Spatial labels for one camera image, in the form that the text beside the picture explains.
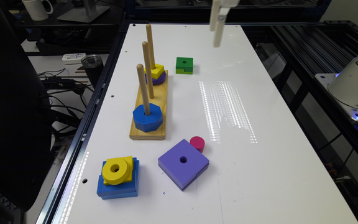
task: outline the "stacked blocks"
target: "stacked blocks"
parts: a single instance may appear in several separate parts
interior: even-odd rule
[[[117,185],[105,185],[103,175],[99,175],[98,190],[96,193],[103,200],[112,198],[137,197],[139,189],[139,160],[137,160],[136,157],[134,157],[133,159],[132,157],[130,158],[132,160],[133,165],[132,172],[130,174],[132,178],[131,182],[123,182]],[[108,161],[103,162],[102,173],[107,163]]]
[[[150,104],[150,115],[144,114],[144,106],[139,105],[133,112],[135,127],[143,132],[155,131],[162,124],[161,108]]]
[[[177,57],[177,74],[193,74],[193,58]]]
[[[158,165],[184,191],[209,165],[209,160],[185,139],[159,157]]]
[[[153,79],[157,80],[158,78],[160,78],[164,71],[165,70],[163,65],[155,64],[155,69],[152,68]]]
[[[117,185],[132,181],[134,160],[132,156],[107,159],[102,169],[105,185]]]
[[[165,73],[164,71],[158,79],[154,79],[154,78],[152,79],[153,86],[163,83],[166,79],[167,79],[167,73]]]

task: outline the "table surface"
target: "table surface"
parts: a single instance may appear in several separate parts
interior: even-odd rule
[[[129,139],[147,40],[131,25],[54,223],[357,223],[240,26],[225,27],[220,48],[208,26],[152,29],[169,71],[166,139]],[[175,74],[176,57],[193,57],[194,74]],[[182,192],[157,159],[193,136],[210,163]],[[139,196],[102,200],[102,162],[123,156],[140,160]]]

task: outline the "wooden peg board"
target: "wooden peg board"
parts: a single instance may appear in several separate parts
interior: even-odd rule
[[[168,93],[168,70],[165,71],[167,78],[160,85],[153,86],[154,89],[154,99],[149,99],[149,103],[153,103],[161,108],[162,112],[162,124],[155,131],[149,131],[147,133],[137,129],[135,127],[135,121],[132,118],[131,131],[129,132],[129,137],[132,140],[164,140],[165,139],[165,123],[167,121],[167,93]],[[142,93],[139,90],[137,92],[135,109],[143,104]]]

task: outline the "wooden peg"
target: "wooden peg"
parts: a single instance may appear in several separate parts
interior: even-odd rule
[[[142,92],[144,114],[150,115],[149,97],[147,96],[146,79],[144,78],[144,68],[142,64],[136,66],[137,76],[139,77],[140,91]]]
[[[150,67],[149,46],[146,41],[143,41],[142,45],[143,45],[144,64],[146,67],[147,88],[149,89],[150,99],[154,99],[153,78],[152,78],[152,69]]]
[[[152,26],[150,24],[146,25],[146,33],[147,33],[147,42],[149,43],[150,66],[152,67],[152,69],[155,69],[153,35],[152,35]]]

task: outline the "purple block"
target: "purple block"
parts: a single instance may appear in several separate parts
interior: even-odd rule
[[[159,85],[159,84],[163,83],[165,81],[166,77],[167,77],[167,74],[164,71],[158,79],[152,78],[153,85]]]
[[[184,139],[159,157],[158,165],[183,191],[208,168],[209,160]]]

